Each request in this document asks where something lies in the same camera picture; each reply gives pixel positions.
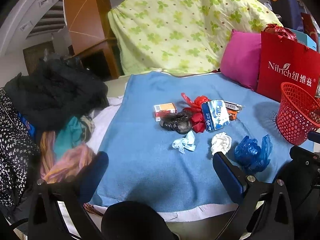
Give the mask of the orange plastic wrapper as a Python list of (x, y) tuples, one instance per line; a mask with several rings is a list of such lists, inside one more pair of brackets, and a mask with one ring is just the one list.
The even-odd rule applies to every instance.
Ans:
[(227, 108), (227, 112), (228, 112), (230, 121), (233, 121), (233, 120), (235, 120), (237, 118), (237, 114), (238, 114), (237, 111)]

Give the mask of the red Nilrich paper bag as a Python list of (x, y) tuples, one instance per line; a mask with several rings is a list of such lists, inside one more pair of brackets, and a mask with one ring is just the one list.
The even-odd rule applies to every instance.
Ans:
[(274, 101), (281, 100), (280, 85), (293, 83), (316, 96), (319, 80), (319, 53), (313, 49), (261, 32), (261, 61), (256, 92)]

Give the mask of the orange white medicine box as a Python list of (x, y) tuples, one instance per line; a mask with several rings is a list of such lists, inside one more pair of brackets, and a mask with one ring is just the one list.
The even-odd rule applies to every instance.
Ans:
[(160, 122), (161, 117), (168, 113), (177, 113), (177, 108), (172, 102), (154, 105), (153, 110), (156, 122)]

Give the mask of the light blue paper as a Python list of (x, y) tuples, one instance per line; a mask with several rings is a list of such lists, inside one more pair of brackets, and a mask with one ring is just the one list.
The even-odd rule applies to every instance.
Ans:
[(196, 145), (193, 131), (189, 131), (183, 138), (174, 140), (171, 146), (172, 148), (177, 149), (181, 154), (185, 154), (185, 151), (194, 152)]

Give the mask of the blue towel blanket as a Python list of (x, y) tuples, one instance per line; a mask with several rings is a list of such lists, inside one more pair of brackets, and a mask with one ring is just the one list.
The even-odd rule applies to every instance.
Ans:
[(185, 107), (182, 94), (194, 99), (204, 95), (243, 106), (238, 117), (223, 131), (236, 145), (245, 136), (261, 140), (268, 135), (273, 148), (270, 163), (257, 174), (272, 182), (278, 170), (290, 161), (288, 143), (277, 129), (279, 103), (241, 87), (222, 74), (174, 77), (164, 73), (130, 77), (123, 101), (112, 119), (100, 150), (108, 154), (108, 168), (91, 204), (108, 207), (131, 200), (158, 212), (190, 210), (204, 204), (231, 204), (212, 165), (213, 133), (195, 135), (195, 150), (184, 153), (172, 147), (181, 135), (166, 131), (156, 122), (154, 105), (174, 103)]

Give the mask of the blue white tissue pack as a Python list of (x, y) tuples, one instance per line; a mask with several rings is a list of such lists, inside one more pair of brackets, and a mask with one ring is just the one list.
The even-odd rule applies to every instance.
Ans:
[(206, 131), (224, 128), (230, 123), (229, 114), (222, 100), (212, 100), (201, 105)]

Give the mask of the red knotted plastic bag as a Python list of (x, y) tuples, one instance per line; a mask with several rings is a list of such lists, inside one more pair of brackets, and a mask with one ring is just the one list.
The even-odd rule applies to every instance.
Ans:
[(192, 101), (188, 96), (186, 96), (185, 93), (181, 93), (181, 96), (185, 100), (189, 108), (195, 111), (200, 111), (202, 109), (202, 104), (210, 101), (210, 99), (204, 95), (196, 97), (194, 101)]

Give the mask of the silver foil wrapper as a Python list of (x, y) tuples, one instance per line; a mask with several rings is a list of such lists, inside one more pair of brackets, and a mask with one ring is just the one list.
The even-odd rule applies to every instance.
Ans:
[(243, 105), (239, 105), (237, 103), (233, 103), (233, 102), (229, 102), (229, 101), (224, 101), (226, 108), (231, 109), (233, 111), (241, 111), (244, 106)]

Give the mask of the black plastic bag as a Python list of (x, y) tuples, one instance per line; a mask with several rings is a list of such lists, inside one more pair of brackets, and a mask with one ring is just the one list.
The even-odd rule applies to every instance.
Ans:
[(167, 131), (175, 131), (178, 134), (187, 134), (191, 128), (191, 113), (181, 111), (179, 113), (167, 113), (159, 122), (160, 126)]

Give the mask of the blue plastic bag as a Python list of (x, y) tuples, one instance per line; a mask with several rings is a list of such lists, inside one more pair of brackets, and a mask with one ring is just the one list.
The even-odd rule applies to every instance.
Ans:
[(270, 163), (270, 154), (273, 144), (267, 134), (262, 138), (261, 145), (257, 139), (245, 136), (235, 147), (234, 159), (245, 170), (247, 174), (263, 172)]

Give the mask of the green clover pattern quilt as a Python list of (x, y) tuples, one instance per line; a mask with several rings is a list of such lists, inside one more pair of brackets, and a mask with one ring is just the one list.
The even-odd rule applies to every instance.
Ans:
[(279, 23), (257, 0), (125, 0), (108, 20), (125, 75), (212, 72), (233, 30), (259, 33)]

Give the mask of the red plastic mesh basket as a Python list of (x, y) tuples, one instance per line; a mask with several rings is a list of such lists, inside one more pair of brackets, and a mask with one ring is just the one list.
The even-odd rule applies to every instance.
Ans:
[(284, 82), (280, 88), (276, 125), (284, 139), (299, 146), (307, 140), (309, 132), (319, 130), (319, 103), (294, 83)]

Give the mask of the light blue box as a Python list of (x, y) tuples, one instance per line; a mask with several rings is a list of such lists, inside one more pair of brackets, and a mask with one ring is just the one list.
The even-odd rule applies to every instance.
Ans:
[(296, 35), (299, 43), (313, 49), (314, 51), (317, 50), (316, 42), (309, 35), (293, 29), (290, 29), (290, 30)]

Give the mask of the white tissue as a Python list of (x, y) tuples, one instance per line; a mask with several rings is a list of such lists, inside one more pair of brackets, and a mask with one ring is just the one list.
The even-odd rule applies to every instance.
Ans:
[(212, 155), (218, 152), (221, 152), (224, 155), (226, 155), (228, 151), (231, 149), (232, 138), (225, 132), (217, 133), (213, 136), (211, 144), (212, 145), (210, 150)]

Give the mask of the brown wooden cabinet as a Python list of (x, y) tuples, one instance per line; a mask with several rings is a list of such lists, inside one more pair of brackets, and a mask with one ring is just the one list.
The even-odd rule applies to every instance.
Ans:
[(103, 81), (120, 77), (117, 39), (107, 16), (110, 0), (63, 0), (63, 5), (74, 56)]

